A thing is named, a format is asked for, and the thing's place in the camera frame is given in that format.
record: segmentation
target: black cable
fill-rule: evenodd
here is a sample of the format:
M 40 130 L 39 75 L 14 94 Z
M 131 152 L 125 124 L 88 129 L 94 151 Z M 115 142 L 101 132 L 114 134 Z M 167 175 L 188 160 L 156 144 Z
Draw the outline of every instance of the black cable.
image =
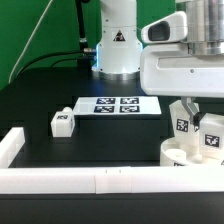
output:
M 81 0 L 82 3 L 89 3 L 90 0 Z
M 94 58 L 67 58 L 67 59 L 61 59 L 56 62 L 54 62 L 51 67 L 54 67 L 56 64 L 64 62 L 64 61 L 76 61 L 76 60 L 83 60 L 83 61 L 91 61 L 94 60 Z
M 45 55 L 42 55 L 40 57 L 37 57 L 31 61 L 29 61 L 28 63 L 26 63 L 20 70 L 19 72 L 17 73 L 17 76 L 22 74 L 30 65 L 38 62 L 38 61 L 41 61 L 43 59 L 46 59 L 46 58 L 51 58 L 51 57 L 56 57 L 56 56 L 64 56 L 64 55 L 70 55 L 70 54 L 80 54 L 80 53 L 84 53 L 83 50 L 74 50 L 74 51 L 65 51 L 65 52 L 55 52 L 55 53 L 50 53 L 50 54 L 45 54 Z
M 76 3 L 76 11 L 77 11 L 77 17 L 78 17 L 78 26 L 79 26 L 79 37 L 80 37 L 79 46 L 80 46 L 80 50 L 83 50 L 84 48 L 88 47 L 88 42 L 87 42 L 86 33 L 85 33 L 82 2 L 81 0 L 76 0 L 75 3 Z

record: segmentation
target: warning label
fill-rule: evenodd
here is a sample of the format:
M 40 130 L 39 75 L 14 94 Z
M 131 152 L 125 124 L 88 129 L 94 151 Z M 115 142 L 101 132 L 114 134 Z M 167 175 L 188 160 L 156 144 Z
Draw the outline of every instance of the warning label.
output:
M 122 32 L 119 30 L 116 37 L 114 38 L 114 41 L 126 41 L 124 38 L 124 35 L 122 34 Z

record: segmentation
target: black tabletop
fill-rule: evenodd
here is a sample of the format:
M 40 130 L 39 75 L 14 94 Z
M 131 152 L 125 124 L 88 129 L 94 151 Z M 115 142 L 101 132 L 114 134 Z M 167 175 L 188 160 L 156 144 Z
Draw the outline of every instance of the black tabletop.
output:
M 26 143 L 11 167 L 157 166 L 172 137 L 169 104 L 162 115 L 76 116 L 71 138 L 53 138 L 50 122 L 79 97 L 145 96 L 139 80 L 113 82 L 75 68 L 31 69 L 0 92 L 0 136 L 24 127 Z M 223 100 L 201 110 L 223 113 Z M 1 223 L 223 223 L 223 193 L 0 195 Z

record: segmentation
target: white box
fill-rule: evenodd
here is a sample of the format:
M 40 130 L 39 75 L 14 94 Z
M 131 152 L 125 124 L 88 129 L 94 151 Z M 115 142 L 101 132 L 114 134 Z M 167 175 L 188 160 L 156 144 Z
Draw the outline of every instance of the white box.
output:
M 180 100 L 170 105 L 170 113 L 176 141 L 191 146 L 199 145 L 199 131 L 195 132 L 194 125 L 190 124 L 190 115 Z
M 73 112 L 57 112 L 51 122 L 53 137 L 71 137 L 74 127 Z
M 199 152 L 203 156 L 224 159 L 224 116 L 206 114 L 201 120 Z

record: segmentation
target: green wall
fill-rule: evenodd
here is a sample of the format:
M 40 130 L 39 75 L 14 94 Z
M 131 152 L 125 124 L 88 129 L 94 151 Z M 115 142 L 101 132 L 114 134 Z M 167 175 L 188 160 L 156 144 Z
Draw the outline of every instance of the green wall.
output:
M 49 0 L 1 0 L 0 89 L 8 84 L 9 74 L 48 2 Z M 137 5 L 138 36 L 143 26 L 174 11 L 174 0 L 137 0 Z M 99 0 L 91 0 L 89 4 L 83 4 L 83 8 L 89 45 L 95 47 L 101 38 Z M 16 72 L 35 57 L 78 47 L 75 0 L 54 0 Z M 52 60 L 45 60 L 35 66 L 49 66 L 51 62 Z

